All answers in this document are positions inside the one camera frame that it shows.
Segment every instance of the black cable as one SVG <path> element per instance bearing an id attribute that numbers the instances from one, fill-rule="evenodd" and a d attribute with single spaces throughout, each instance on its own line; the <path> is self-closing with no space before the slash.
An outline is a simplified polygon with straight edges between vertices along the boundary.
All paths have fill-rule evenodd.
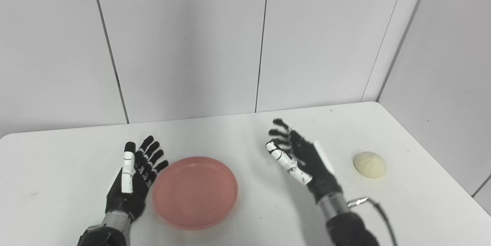
<path id="1" fill-rule="evenodd" d="M 392 239 L 392 244 L 394 244 L 394 246 L 397 246 L 396 235 L 394 234 L 394 230 L 392 229 L 392 226 L 389 222 L 389 217 L 387 217 L 387 214 L 385 213 L 384 209 L 382 209 L 382 206 L 380 205 L 380 203 L 375 202 L 371 198 L 367 198 L 367 201 L 370 202 L 370 204 L 372 204 L 373 207 L 379 212 L 379 215 L 382 217 L 382 219 L 386 223 L 387 230 L 389 230 L 390 238 Z"/>

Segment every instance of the pink bowl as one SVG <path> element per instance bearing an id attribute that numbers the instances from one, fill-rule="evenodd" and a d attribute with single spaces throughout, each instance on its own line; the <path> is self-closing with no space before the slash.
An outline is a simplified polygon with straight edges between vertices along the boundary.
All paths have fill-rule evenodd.
<path id="1" fill-rule="evenodd" d="M 189 157 L 158 176 L 152 198 L 158 214 L 170 225 L 199 230 L 222 221 L 238 193 L 237 180 L 225 164 L 210 157 Z"/>

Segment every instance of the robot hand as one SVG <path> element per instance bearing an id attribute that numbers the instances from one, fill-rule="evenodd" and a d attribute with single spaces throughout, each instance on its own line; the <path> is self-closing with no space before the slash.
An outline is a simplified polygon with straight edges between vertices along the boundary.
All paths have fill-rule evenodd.
<path id="1" fill-rule="evenodd" d="M 307 141 L 282 119 L 274 119 L 273 123 L 283 130 L 269 131 L 274 138 L 266 144 L 266 149 L 314 195 L 333 243 L 336 246 L 378 246 L 360 216 L 350 211 L 332 166 L 325 165 L 321 158 L 324 152 L 320 144 Z"/>
<path id="2" fill-rule="evenodd" d="M 315 202 L 328 194 L 342 194 L 341 187 L 331 173 L 332 166 L 327 165 L 329 171 L 321 159 L 320 154 L 324 154 L 321 145 L 317 141 L 307 141 L 282 119 L 274 119 L 273 123 L 284 130 L 271 129 L 269 134 L 275 138 L 266 144 L 266 148 L 283 167 L 286 166 L 285 169 L 292 176 L 307 185 Z"/>
<path id="3" fill-rule="evenodd" d="M 129 245 L 130 224 L 142 215 L 150 186 L 169 164 L 164 160 L 155 166 L 163 156 L 158 147 L 153 136 L 147 137 L 138 150 L 134 142 L 126 143 L 124 165 L 107 194 L 105 217 L 100 225 L 87 228 L 78 246 Z"/>

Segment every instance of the white wall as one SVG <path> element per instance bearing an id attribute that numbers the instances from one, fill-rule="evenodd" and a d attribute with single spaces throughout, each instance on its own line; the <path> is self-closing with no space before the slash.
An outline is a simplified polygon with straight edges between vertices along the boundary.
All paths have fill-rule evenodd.
<path id="1" fill-rule="evenodd" d="M 487 182 L 474 199 L 491 215 L 491 182 Z"/>
<path id="2" fill-rule="evenodd" d="M 146 122 L 357 102 L 365 89 L 364 100 L 375 100 L 387 53 L 397 47 L 391 42 L 415 2 L 268 0 L 266 10 L 265 0 L 101 5 L 129 120 Z M 368 85 L 372 73 L 379 81 Z"/>
<path id="3" fill-rule="evenodd" d="M 252 113 L 264 0 L 101 0 L 130 122 Z"/>
<path id="4" fill-rule="evenodd" d="M 380 99 L 471 194 L 491 174 L 490 19 L 490 0 L 422 0 Z"/>
<path id="5" fill-rule="evenodd" d="M 415 1 L 100 0 L 130 122 L 374 100 Z M 126 122 L 96 0 L 0 5 L 0 135 Z"/>
<path id="6" fill-rule="evenodd" d="M 0 137 L 125 122 L 95 0 L 0 0 Z"/>
<path id="7" fill-rule="evenodd" d="M 257 110 L 376 100 L 391 63 L 377 60 L 384 36 L 400 39 L 416 2 L 396 1 L 268 0 Z"/>

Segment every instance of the white table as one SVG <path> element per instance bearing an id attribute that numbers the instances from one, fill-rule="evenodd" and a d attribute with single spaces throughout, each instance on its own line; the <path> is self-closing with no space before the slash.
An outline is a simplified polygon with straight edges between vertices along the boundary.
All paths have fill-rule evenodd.
<path id="1" fill-rule="evenodd" d="M 378 103 L 365 102 L 211 118 L 10 134 L 0 140 L 0 245 L 76 245 L 104 216 L 105 196 L 128 140 L 148 134 L 172 163 L 206 155 L 227 164 L 239 199 L 221 223 L 182 231 L 156 215 L 151 197 L 131 230 L 132 246 L 327 244 L 307 189 L 264 148 L 274 117 L 319 139 L 346 198 L 382 203 L 401 246 L 489 245 L 491 217 Z M 352 158 L 373 151 L 387 162 L 385 177 L 358 174 Z M 368 204 L 356 208 L 381 245 L 386 228 Z"/>

